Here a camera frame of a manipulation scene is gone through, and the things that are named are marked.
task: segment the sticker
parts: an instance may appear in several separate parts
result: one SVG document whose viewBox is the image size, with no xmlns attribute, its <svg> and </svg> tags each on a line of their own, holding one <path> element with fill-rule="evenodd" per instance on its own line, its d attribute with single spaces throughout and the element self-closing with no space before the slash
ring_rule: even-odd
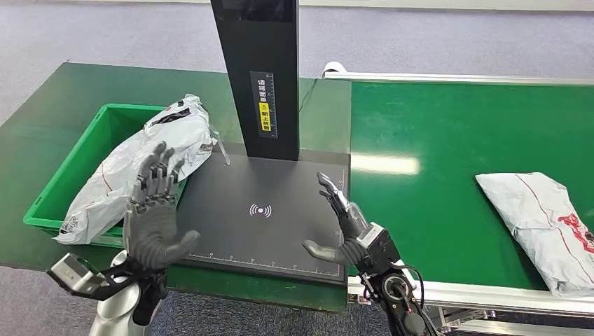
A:
<svg viewBox="0 0 594 336">
<path fill-rule="evenodd" d="M 382 230 L 383 229 L 379 225 L 371 223 L 366 232 L 364 232 L 364 236 L 357 237 L 357 241 L 359 242 L 359 244 L 361 244 L 361 246 L 367 249 L 371 245 L 371 243 L 373 243 L 375 238 L 377 238 L 378 235 L 382 233 Z"/>
<path fill-rule="evenodd" d="M 278 139 L 274 74 L 250 71 L 249 75 L 258 118 L 258 135 L 263 138 Z"/>
</svg>

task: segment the green plastic crate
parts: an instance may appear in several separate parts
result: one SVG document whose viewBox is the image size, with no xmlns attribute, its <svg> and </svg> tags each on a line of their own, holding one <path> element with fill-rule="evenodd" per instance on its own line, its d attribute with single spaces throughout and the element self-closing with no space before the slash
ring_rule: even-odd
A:
<svg viewBox="0 0 594 336">
<path fill-rule="evenodd" d="M 72 200 L 101 161 L 163 109 L 161 106 L 103 105 L 25 214 L 25 224 L 57 236 Z M 178 195 L 181 194 L 184 185 L 185 180 L 180 183 Z M 122 231 L 120 222 L 101 237 L 95 238 L 91 244 L 122 247 Z"/>
</svg>

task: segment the yellow label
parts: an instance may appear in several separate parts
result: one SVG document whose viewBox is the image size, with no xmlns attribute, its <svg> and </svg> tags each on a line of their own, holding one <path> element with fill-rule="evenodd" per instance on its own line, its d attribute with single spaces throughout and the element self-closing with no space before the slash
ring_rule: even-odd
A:
<svg viewBox="0 0 594 336">
<path fill-rule="evenodd" d="M 260 123 L 262 130 L 270 132 L 270 110 L 268 109 L 268 103 L 258 103 L 260 107 Z"/>
<path fill-rule="evenodd" d="M 258 103 L 260 105 L 260 112 L 270 112 L 268 110 L 268 103 Z"/>
</svg>

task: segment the white plastic bag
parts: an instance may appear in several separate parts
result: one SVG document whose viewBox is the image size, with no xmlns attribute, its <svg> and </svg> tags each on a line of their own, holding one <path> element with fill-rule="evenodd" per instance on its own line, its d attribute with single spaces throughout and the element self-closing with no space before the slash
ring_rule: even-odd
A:
<svg viewBox="0 0 594 336">
<path fill-rule="evenodd" d="M 210 156 L 217 139 L 211 135 L 200 98 L 187 94 L 117 146 L 78 192 L 54 239 L 62 244 L 89 244 L 120 221 L 140 164 L 163 141 L 175 149 L 170 162 L 185 159 L 180 180 Z"/>
<path fill-rule="evenodd" d="M 564 185 L 542 173 L 476 176 L 555 296 L 594 294 L 594 236 Z"/>
</svg>

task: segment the green table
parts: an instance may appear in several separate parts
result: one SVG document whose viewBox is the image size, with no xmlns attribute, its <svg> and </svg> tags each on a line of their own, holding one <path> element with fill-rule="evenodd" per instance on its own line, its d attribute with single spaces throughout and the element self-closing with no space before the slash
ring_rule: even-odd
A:
<svg viewBox="0 0 594 336">
<path fill-rule="evenodd" d="M 429 303 L 594 314 L 550 295 L 474 179 L 542 172 L 592 228 L 594 81 L 332 75 L 355 81 L 351 199 L 429 281 Z"/>
<path fill-rule="evenodd" d="M 313 80 L 302 80 L 305 95 Z M 200 95 L 224 141 L 242 142 L 226 73 L 63 64 L 0 127 L 0 264 L 46 270 L 66 252 L 107 268 L 118 250 L 63 246 L 24 225 L 25 211 L 68 155 L 99 108 L 106 103 L 166 106 L 186 93 Z M 319 151 L 350 150 L 351 84 L 319 80 L 301 111 L 301 146 Z M 210 269 L 171 267 L 168 285 L 178 291 L 254 302 L 343 312 L 344 286 L 319 285 Z"/>
<path fill-rule="evenodd" d="M 403 260 L 423 273 L 428 303 L 594 314 L 594 300 L 555 299 L 543 291 L 534 267 L 474 182 L 479 173 L 541 171 L 568 187 L 586 224 L 594 221 L 592 83 L 328 77 L 347 80 L 318 81 L 301 111 L 301 145 L 351 152 L 351 198 L 368 220 L 390 230 Z M 302 96 L 311 84 L 301 81 Z M 107 265 L 115 249 L 61 246 L 22 224 L 22 215 L 101 105 L 166 105 L 186 92 L 201 96 L 226 141 L 241 141 L 224 73 L 63 64 L 0 127 L 6 162 L 0 186 L 11 191 L 0 203 L 0 263 L 43 270 L 73 251 Z M 255 302 L 346 308 L 344 288 L 246 274 L 173 267 L 169 285 Z M 360 290 L 351 278 L 349 293 Z"/>
</svg>

